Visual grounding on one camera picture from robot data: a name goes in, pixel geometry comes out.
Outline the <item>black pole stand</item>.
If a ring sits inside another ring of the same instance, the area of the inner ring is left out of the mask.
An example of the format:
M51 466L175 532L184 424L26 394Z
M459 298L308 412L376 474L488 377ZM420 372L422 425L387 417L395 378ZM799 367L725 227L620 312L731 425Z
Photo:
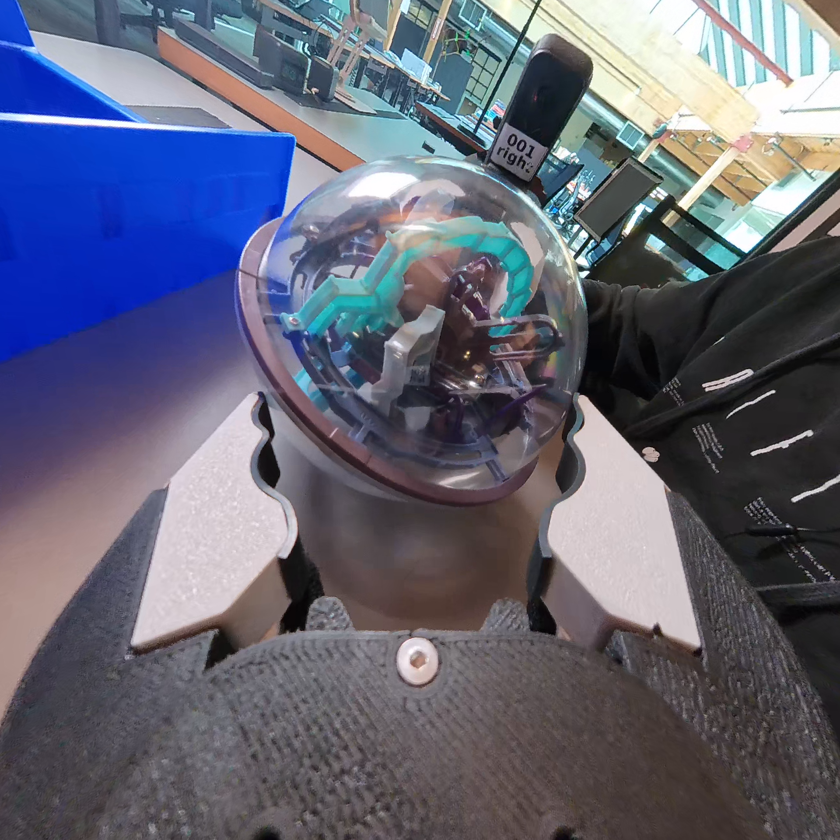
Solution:
M493 71L488 92L480 101L476 134L490 137L511 109L511 102L532 48L542 33L539 10L542 1L485 1L483 32L490 47L501 57L500 69Z

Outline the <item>small black speaker box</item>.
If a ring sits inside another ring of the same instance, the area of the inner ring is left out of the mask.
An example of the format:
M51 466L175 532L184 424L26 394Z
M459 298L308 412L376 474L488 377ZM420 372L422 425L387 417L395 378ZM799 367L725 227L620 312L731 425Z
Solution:
M322 102L335 99L335 92L339 83L339 71L327 60L312 56L308 72L308 89Z

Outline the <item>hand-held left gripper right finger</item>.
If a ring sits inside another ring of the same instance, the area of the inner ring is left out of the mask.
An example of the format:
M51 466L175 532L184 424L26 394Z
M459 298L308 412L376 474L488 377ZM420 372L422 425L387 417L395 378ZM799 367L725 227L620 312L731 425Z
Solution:
M603 650L615 632L701 649L666 484L592 402L577 395L528 566L530 602L559 635Z

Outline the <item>black screen on stand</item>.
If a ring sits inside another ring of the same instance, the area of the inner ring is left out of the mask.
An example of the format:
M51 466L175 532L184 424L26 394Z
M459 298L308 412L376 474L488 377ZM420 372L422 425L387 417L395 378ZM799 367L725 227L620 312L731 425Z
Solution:
M601 242L663 179L645 163L627 158L583 202L573 220Z

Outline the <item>wooden tablet stand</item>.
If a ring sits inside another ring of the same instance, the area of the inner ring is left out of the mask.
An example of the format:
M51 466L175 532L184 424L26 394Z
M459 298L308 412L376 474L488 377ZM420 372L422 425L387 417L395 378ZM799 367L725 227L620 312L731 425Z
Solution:
M343 20L341 30L332 41L327 61L339 71L339 83L335 97L348 103L361 101L346 87L353 69L356 67L368 40L374 35L382 35L384 30L375 20L375 16L362 8L361 1L350 1L350 13Z

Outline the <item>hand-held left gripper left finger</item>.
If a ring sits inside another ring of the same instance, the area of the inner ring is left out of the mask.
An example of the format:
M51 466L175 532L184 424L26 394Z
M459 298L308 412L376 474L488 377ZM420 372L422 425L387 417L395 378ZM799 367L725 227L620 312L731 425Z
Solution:
M277 490L273 437L265 396L250 393L170 479L133 651L213 630L240 649L304 611L314 572Z

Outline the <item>clear plastic maze ball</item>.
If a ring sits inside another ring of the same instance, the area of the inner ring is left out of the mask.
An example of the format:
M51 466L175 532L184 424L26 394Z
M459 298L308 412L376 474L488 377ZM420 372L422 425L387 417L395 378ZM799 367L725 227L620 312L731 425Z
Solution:
M254 232L235 306L308 457L372 494L508 497L563 430L584 369L571 252L486 164L398 156L339 174Z

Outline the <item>blue plastic bin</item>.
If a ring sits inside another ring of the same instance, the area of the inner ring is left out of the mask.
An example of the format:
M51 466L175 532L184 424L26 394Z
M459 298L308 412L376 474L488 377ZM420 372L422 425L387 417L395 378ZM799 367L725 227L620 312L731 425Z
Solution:
M144 122L43 56L16 1L1 2L1 113L4 117Z
M2 114L2 361L236 267L291 134Z

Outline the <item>black power station box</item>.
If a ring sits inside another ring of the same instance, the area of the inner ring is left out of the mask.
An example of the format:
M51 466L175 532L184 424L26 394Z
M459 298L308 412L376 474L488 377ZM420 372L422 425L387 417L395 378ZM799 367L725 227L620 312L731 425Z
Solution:
M261 26L255 32L254 55L274 88L296 96L306 92L310 69L307 55Z

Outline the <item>black mesh office chair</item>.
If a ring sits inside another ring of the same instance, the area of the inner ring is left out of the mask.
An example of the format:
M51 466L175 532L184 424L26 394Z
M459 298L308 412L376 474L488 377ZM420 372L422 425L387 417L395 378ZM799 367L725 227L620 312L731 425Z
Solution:
M587 277L621 287L660 288L715 276L748 256L668 196L599 257Z

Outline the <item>orange-edged grey desk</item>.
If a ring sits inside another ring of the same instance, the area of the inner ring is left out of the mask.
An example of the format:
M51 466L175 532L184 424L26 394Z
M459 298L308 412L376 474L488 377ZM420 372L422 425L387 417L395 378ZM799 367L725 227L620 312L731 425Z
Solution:
M158 46L164 62L264 127L292 134L299 148L335 171L398 155L430 156L422 150L423 142L435 148L436 156L465 159L451 143L410 119L321 112L301 107L276 89L257 88L181 41L173 30L159 30Z

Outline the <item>long black bar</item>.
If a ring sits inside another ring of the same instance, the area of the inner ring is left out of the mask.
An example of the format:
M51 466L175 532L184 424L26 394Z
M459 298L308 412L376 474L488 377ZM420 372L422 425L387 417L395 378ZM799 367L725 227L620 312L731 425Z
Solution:
M241 76L260 89L272 89L274 78L260 68L259 64L232 49L205 27L180 18L174 18L174 31L178 38L189 46L202 52L228 70Z

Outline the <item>black desk mat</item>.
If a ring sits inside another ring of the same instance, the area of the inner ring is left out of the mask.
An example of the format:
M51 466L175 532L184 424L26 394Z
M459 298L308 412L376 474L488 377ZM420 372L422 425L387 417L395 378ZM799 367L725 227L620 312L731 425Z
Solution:
M363 103L362 101L346 102L340 98L333 98L332 100L321 100L315 93L305 90L302 93L294 91L282 91L277 89L276 92L292 100L296 104L305 109L315 109L321 112L334 112L343 115L357 116L357 117L376 117L378 119L390 120L405 120L406 116L396 110L388 110L381 108L373 108Z

